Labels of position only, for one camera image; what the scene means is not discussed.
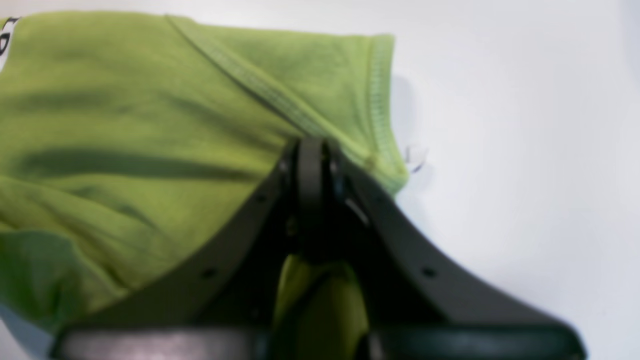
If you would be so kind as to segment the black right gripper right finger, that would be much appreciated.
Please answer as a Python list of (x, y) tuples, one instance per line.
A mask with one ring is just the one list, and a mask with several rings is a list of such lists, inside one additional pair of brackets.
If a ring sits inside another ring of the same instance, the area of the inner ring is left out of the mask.
[(391, 196), (323, 142), (338, 248), (354, 270), (369, 329), (357, 360), (583, 360), (564, 321), (496, 289), (449, 258)]

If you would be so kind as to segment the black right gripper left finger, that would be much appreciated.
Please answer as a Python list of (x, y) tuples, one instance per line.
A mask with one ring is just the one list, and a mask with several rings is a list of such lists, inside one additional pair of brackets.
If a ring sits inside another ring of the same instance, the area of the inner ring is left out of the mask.
[(272, 360), (282, 263), (319, 221), (323, 141), (290, 142), (266, 180), (217, 235), (162, 278), (75, 321), (51, 349), (54, 360)]

